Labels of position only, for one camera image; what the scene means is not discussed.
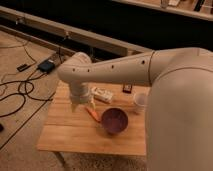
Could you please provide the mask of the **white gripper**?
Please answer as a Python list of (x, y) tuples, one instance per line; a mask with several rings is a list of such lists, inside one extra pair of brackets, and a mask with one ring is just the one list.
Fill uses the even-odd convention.
[(78, 104), (85, 104), (85, 103), (89, 103), (89, 107), (92, 109), (92, 110), (95, 110), (95, 103), (94, 102), (90, 102), (92, 99), (92, 96), (90, 93), (86, 93), (86, 94), (83, 94), (83, 95), (74, 95), (74, 94), (71, 94), (70, 95), (70, 100), (71, 100), (71, 109), (72, 109), (72, 112), (75, 112)]

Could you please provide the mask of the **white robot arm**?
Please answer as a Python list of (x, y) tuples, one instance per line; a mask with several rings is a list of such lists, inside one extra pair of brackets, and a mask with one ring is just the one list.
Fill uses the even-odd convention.
[(58, 75), (73, 105), (90, 100), (90, 82), (148, 86), (148, 171), (213, 171), (213, 52), (177, 48), (97, 63), (78, 52)]

